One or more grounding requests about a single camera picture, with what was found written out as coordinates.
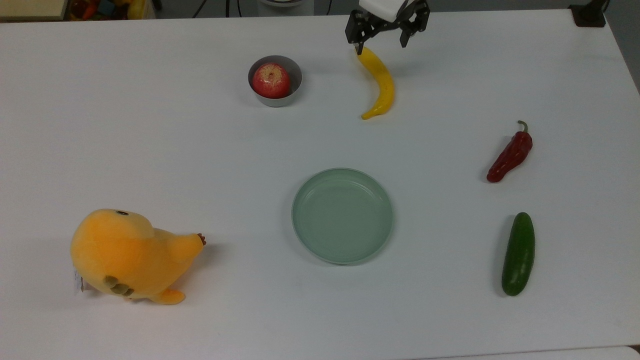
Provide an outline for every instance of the gray bowl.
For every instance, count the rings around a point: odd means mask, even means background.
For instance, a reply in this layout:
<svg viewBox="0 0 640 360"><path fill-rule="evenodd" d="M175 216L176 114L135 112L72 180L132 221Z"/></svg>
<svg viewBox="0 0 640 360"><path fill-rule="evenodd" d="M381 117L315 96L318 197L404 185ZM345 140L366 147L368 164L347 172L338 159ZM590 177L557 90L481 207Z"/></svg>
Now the gray bowl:
<svg viewBox="0 0 640 360"><path fill-rule="evenodd" d="M253 75L255 74L255 72L258 70L259 67L263 66L266 63L279 64L287 71L287 73L289 74L289 79L291 80L291 88L289 89L289 95L285 97L281 97L279 99L270 99L268 97L261 96L257 92L255 92L252 85ZM289 105L295 99L296 92L300 88L300 85L302 84L302 70L300 70L300 67L295 61L289 59L286 56L280 56L280 55L265 56L262 59L256 61L251 66L251 68L249 69L248 79L249 79L249 86L251 87L251 89L253 90L253 93L258 98L258 100L260 100L262 104L265 104L266 106L270 106L272 108L279 108L281 106Z"/></svg>

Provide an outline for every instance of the cucumber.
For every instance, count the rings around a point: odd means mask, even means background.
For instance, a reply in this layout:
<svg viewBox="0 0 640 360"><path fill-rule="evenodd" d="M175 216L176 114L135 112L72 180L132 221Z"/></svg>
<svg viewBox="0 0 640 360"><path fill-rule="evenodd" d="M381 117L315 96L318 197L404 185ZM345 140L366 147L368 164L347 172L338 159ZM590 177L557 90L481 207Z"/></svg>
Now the cucumber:
<svg viewBox="0 0 640 360"><path fill-rule="evenodd" d="M516 215L511 227L502 268L502 289L509 296L516 296L527 285L536 250L536 237L531 217L527 213Z"/></svg>

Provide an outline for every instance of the yellow banana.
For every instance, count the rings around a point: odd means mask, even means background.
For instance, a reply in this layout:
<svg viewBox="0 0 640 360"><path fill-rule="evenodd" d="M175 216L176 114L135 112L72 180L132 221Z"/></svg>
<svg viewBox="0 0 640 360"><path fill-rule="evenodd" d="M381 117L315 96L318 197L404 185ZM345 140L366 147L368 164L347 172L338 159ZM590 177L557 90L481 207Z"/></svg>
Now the yellow banana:
<svg viewBox="0 0 640 360"><path fill-rule="evenodd" d="M358 55L358 60L360 60L362 65L373 75L373 78L380 88L376 103L369 111L362 114L362 120L367 120L389 111L394 103L396 90L394 88L394 80L391 74L389 74L389 70L387 70L385 64L383 64L371 50L363 47L362 54Z"/></svg>

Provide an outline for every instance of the pepper stem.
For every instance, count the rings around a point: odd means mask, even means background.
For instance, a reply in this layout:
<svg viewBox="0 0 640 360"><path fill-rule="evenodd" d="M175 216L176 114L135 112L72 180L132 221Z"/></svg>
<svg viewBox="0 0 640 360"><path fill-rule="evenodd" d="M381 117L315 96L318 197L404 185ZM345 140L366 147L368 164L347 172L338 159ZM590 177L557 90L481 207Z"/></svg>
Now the pepper stem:
<svg viewBox="0 0 640 360"><path fill-rule="evenodd" d="M526 122L524 122L522 120L518 120L518 124L524 125L524 130L522 130L523 133L526 133L529 130L529 126L527 126Z"/></svg>

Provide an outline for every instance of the plush toy foot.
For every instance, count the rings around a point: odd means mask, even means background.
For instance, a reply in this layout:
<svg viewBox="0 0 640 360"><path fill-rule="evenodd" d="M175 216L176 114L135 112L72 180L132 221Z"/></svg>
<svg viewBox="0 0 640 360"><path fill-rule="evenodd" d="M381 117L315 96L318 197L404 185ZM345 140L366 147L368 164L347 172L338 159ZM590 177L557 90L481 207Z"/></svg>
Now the plush toy foot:
<svg viewBox="0 0 640 360"><path fill-rule="evenodd" d="M150 297L149 300L156 304L175 305L184 300L184 294L178 290L167 289L156 297Z"/></svg>

